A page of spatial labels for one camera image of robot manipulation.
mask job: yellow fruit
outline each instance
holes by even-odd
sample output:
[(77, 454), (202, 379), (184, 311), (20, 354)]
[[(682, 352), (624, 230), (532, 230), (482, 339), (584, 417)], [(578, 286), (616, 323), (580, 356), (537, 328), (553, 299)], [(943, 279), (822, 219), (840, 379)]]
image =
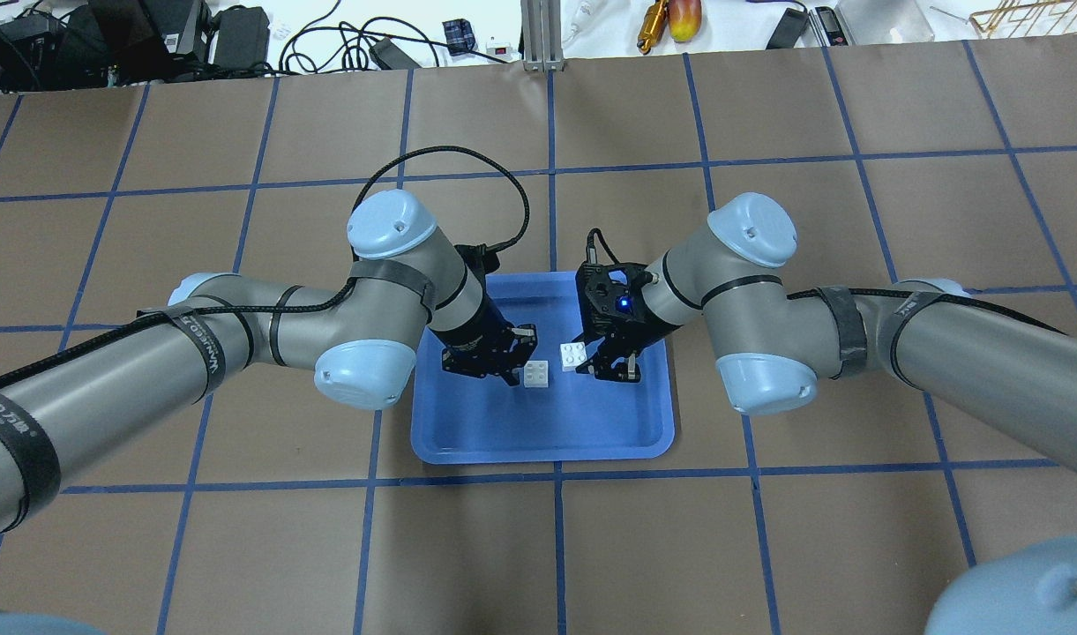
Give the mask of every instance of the yellow fruit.
[(671, 24), (672, 40), (690, 41), (703, 26), (703, 0), (670, 0), (668, 23)]

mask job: gold object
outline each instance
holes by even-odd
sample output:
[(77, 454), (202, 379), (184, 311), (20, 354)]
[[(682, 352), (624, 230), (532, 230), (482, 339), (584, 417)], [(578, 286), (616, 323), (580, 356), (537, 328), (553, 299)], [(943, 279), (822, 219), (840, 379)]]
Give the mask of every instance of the gold object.
[(640, 27), (640, 36), (635, 37), (635, 48), (646, 56), (653, 46), (659, 44), (663, 37), (663, 25), (668, 22), (668, 0), (656, 0), (644, 13), (644, 25)]
[(985, 40), (1069, 36), (1077, 33), (1077, 0), (1002, 0), (998, 8), (970, 15), (969, 24)]

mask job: blue tray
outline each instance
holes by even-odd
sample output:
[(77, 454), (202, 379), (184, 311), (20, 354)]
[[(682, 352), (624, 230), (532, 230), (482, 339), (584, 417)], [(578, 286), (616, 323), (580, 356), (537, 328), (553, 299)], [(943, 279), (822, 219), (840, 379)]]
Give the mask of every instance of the blue tray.
[(425, 329), (412, 386), (412, 450), (423, 462), (585, 462), (652, 458), (675, 439), (667, 351), (640, 357), (635, 384), (563, 373), (558, 345), (582, 333), (573, 272), (487, 277), (487, 291), (516, 325), (538, 327), (534, 361), (549, 362), (549, 387), (510, 387), (440, 369), (440, 341)]

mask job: light blue joint cap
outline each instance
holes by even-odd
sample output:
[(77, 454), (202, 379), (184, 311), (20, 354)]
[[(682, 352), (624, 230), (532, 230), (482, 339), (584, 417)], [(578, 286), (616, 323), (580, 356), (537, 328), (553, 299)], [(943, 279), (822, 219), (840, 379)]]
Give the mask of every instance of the light blue joint cap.
[(193, 276), (187, 276), (182, 281), (182, 284), (178, 285), (178, 288), (173, 290), (173, 293), (170, 294), (170, 306), (174, 306), (179, 301), (188, 300), (188, 297), (197, 290), (197, 286), (201, 286), (205, 282), (211, 281), (212, 278), (221, 276), (236, 276), (236, 273), (194, 273)]
[(1077, 634), (1077, 535), (978, 565), (934, 605), (926, 635)]
[(765, 194), (740, 194), (707, 216), (707, 224), (723, 244), (754, 265), (777, 269), (797, 253), (793, 220)]
[(900, 282), (922, 282), (922, 284), (934, 286), (943, 294), (957, 295), (961, 297), (973, 297), (965, 291), (965, 286), (959, 282), (950, 281), (949, 278), (910, 278), (909, 281)]
[(337, 403), (362, 410), (384, 410), (405, 391), (417, 352), (400, 341), (339, 343), (314, 363), (314, 386)]
[(436, 231), (436, 217), (405, 189), (365, 198), (346, 223), (346, 237), (358, 256), (381, 260), (415, 248)]
[(0, 635), (103, 635), (103, 632), (51, 615), (0, 612)]
[(714, 363), (727, 397), (742, 414), (784, 413), (816, 396), (816, 373), (808, 366), (777, 354), (725, 354)]

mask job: gold wire rack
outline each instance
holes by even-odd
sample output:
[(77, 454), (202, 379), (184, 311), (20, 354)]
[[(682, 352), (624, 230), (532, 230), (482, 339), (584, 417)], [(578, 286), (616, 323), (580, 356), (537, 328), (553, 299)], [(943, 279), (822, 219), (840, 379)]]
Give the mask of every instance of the gold wire rack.
[(1002, 0), (998, 8), (974, 13), (969, 24), (985, 40), (1069, 36), (1077, 33), (1077, 0)]

